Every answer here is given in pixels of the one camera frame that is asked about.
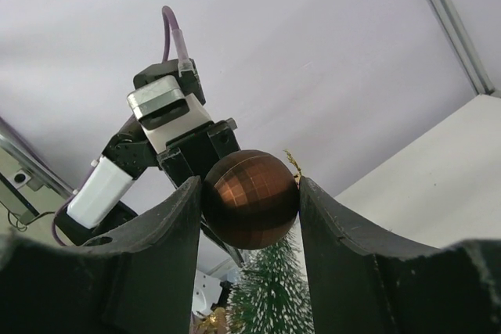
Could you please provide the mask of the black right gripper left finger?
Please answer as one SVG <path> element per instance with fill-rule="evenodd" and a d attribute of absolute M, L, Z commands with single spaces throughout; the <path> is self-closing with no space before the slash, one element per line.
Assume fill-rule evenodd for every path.
<path fill-rule="evenodd" d="M 83 246 L 1 237 L 4 333 L 187 333 L 200 237 L 199 178 Z"/>

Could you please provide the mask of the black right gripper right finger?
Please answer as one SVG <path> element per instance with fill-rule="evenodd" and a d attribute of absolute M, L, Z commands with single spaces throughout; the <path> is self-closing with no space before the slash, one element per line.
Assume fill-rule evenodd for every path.
<path fill-rule="evenodd" d="M 317 333 L 497 333 L 500 243 L 414 242 L 300 180 L 300 222 Z"/>

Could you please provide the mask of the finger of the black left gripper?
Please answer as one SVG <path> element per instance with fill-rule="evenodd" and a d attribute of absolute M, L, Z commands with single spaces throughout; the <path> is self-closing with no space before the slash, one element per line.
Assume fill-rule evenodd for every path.
<path fill-rule="evenodd" d="M 173 148 L 157 156 L 160 169 L 177 189 L 192 176 L 201 175 L 203 160 L 193 150 Z"/>
<path fill-rule="evenodd" d="M 200 222 L 200 229 L 209 240 L 211 240 L 221 250 L 225 251 L 238 267 L 243 265 L 244 257 L 242 251 L 220 240 L 220 238 L 217 237 L 216 234 L 209 228 L 205 220 Z"/>

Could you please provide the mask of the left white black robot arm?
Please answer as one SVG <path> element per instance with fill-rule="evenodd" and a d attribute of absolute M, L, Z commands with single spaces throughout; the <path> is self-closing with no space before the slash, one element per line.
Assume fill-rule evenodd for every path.
<path fill-rule="evenodd" d="M 134 76 L 128 95 L 132 115 L 111 137 L 90 175 L 53 220 L 53 227 L 77 245 L 135 217 L 124 194 L 150 167 L 174 187 L 204 179 L 224 156 L 240 146 L 234 119 L 215 122 L 191 58 L 154 63 Z"/>

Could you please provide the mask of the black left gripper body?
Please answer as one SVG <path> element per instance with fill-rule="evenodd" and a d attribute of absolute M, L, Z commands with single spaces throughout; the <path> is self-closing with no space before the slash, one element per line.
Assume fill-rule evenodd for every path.
<path fill-rule="evenodd" d="M 127 96 L 130 118 L 103 155 L 133 179 L 149 167 L 171 181 L 205 178 L 223 157 L 238 150 L 232 118 L 214 121 L 207 112 L 194 60 L 154 63 L 136 74 Z"/>

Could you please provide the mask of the dark brown bauble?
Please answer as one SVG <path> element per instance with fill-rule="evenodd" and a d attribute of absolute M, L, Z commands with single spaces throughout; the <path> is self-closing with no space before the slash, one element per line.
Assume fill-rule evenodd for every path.
<path fill-rule="evenodd" d="M 241 250 L 263 249 L 283 239 L 299 206 L 294 175 L 280 159 L 260 150 L 225 156 L 202 183 L 207 226 L 225 244 Z"/>

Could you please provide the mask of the small green bottlebrush christmas tree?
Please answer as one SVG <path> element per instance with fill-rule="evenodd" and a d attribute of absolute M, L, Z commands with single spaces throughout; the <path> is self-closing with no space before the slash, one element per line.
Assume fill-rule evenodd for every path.
<path fill-rule="evenodd" d="M 229 294 L 226 321 L 230 333 L 315 332 L 298 251 L 289 232 L 277 243 L 250 253 Z"/>

